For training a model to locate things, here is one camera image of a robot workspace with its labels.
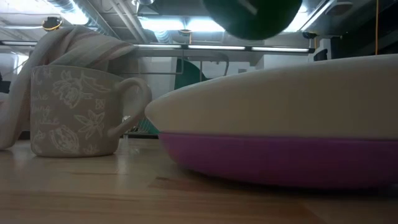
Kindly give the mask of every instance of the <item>floral pattern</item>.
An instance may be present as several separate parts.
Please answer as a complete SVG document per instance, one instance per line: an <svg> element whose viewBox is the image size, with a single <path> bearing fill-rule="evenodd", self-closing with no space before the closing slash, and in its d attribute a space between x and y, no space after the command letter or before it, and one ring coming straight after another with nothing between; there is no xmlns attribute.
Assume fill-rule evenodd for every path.
<svg viewBox="0 0 398 224"><path fill-rule="evenodd" d="M55 95L60 95L60 100L69 106L69 108L74 108L79 104L81 99L90 100L93 97L92 93L84 93L82 79L72 78L70 71L62 71L61 80L53 84L52 92Z"/></svg>
<svg viewBox="0 0 398 224"><path fill-rule="evenodd" d="M88 145L87 148L83 148L83 152L86 155L94 155L97 154L100 150L97 149L97 145L93 146L92 144Z"/></svg>
<svg viewBox="0 0 398 224"><path fill-rule="evenodd" d="M50 139L58 150L71 154L79 154L79 139L76 133L65 125L51 130Z"/></svg>
<svg viewBox="0 0 398 224"><path fill-rule="evenodd" d="M81 76L81 80L83 81L83 83L88 88L91 88L92 90L95 90L100 93L107 93L107 92L111 91L111 89L105 88L103 85L97 84L97 79L85 76L84 71L81 71L80 76Z"/></svg>
<svg viewBox="0 0 398 224"><path fill-rule="evenodd" d="M104 117L105 112L95 114L92 110L88 110L88 118L82 115L75 115L75 118L80 123L84 124L84 127L80 128L78 132L86 133L86 139L90 138L95 131L98 131L99 135L102 137L102 130L104 129L102 121Z"/></svg>
<svg viewBox="0 0 398 224"><path fill-rule="evenodd" d="M53 68L51 68L51 67L44 67L43 68L43 76L45 77L45 78L52 78L52 71L53 70Z"/></svg>
<svg viewBox="0 0 398 224"><path fill-rule="evenodd" d="M95 109L96 110L105 109L105 99L95 99Z"/></svg>

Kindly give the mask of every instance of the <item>wood grain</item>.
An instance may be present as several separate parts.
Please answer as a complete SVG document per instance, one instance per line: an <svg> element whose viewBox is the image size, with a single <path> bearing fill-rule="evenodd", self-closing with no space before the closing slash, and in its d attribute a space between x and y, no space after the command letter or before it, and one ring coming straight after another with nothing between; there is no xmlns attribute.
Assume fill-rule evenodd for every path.
<svg viewBox="0 0 398 224"><path fill-rule="evenodd" d="M206 177L158 140L122 140L113 156L0 151L0 223L398 223L395 189L314 192Z"/></svg>

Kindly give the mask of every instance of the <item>white ceramic mug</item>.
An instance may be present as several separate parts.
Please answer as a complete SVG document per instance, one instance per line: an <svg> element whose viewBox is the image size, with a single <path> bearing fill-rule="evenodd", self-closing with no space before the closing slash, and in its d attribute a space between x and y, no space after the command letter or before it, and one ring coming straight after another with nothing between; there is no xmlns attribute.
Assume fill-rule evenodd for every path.
<svg viewBox="0 0 398 224"><path fill-rule="evenodd" d="M138 86L142 97L122 122L122 96ZM30 141L38 156L90 157L112 154L119 137L139 120L152 93L140 78L88 68L40 66L32 71Z"/></svg>

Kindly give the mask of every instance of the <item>fluorescent light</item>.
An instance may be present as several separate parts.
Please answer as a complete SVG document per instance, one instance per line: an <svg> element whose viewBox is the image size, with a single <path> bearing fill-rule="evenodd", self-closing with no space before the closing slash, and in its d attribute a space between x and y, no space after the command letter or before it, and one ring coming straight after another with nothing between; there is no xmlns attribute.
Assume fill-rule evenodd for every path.
<svg viewBox="0 0 398 224"><path fill-rule="evenodd" d="M154 32L160 32L165 30L182 30L184 24L179 18L170 19L150 19L147 17L138 17L141 22L141 26L144 29L149 29Z"/></svg>
<svg viewBox="0 0 398 224"><path fill-rule="evenodd" d="M225 29L211 19L191 19L187 29L194 32L224 32Z"/></svg>
<svg viewBox="0 0 398 224"><path fill-rule="evenodd" d="M163 49L180 49L181 45L170 45L170 44L134 44L137 47L143 48L163 48Z"/></svg>
<svg viewBox="0 0 398 224"><path fill-rule="evenodd" d="M245 47L239 46L212 46L212 45L188 45L189 49L208 49L208 50L244 50Z"/></svg>
<svg viewBox="0 0 398 224"><path fill-rule="evenodd" d="M10 46L36 46L37 42L33 41L2 41L4 45Z"/></svg>
<svg viewBox="0 0 398 224"><path fill-rule="evenodd" d="M254 51L268 51L268 52L296 52L308 53L309 49L288 48L288 47L252 47Z"/></svg>
<svg viewBox="0 0 398 224"><path fill-rule="evenodd" d="M334 3L335 0L329 0L303 27L301 31L308 29L328 8Z"/></svg>
<svg viewBox="0 0 398 224"><path fill-rule="evenodd" d="M43 29L42 26L14 26L14 25L4 25L1 26L3 29Z"/></svg>

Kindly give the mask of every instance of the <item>ceiling pipe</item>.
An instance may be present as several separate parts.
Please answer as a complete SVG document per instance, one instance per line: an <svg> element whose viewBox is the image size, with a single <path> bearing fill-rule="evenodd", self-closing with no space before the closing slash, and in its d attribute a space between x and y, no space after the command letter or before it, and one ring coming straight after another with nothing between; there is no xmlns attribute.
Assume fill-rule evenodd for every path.
<svg viewBox="0 0 398 224"><path fill-rule="evenodd" d="M0 17L0 26L8 26L9 25L9 21ZM27 35L24 31L22 30L6 30L6 29L0 29L0 31L5 35L12 37L13 39L16 40L38 40L40 37L37 37L36 35L32 36L31 35Z"/></svg>
<svg viewBox="0 0 398 224"><path fill-rule="evenodd" d="M88 0L46 0L61 12L81 11L90 20L86 26L97 27L97 32L120 39Z"/></svg>
<svg viewBox="0 0 398 224"><path fill-rule="evenodd" d="M162 43L162 44L172 44L173 43L173 38L170 35L170 32L168 30L154 31L154 34L159 43Z"/></svg>
<svg viewBox="0 0 398 224"><path fill-rule="evenodd" d="M109 3L111 3L113 9L116 11L116 13L119 15L120 19L124 22L124 24L127 26L127 28L130 30L134 38L138 41L141 42L141 37L137 33L137 31L133 28L133 26L130 24L128 19L123 15L122 11L120 10L119 6L112 0Z"/></svg>
<svg viewBox="0 0 398 224"><path fill-rule="evenodd" d="M141 29L140 24L137 22L138 18L136 16L133 16L131 14L130 8L128 8L126 6L126 4L124 3L123 0L117 0L117 2L119 3L119 5L122 7L122 9L124 10L124 12L126 13L127 17L130 19L130 21L132 22L134 28L136 28L136 30L138 31L139 35L141 36L141 38L144 40L145 43L148 43L148 39L145 36L144 31Z"/></svg>

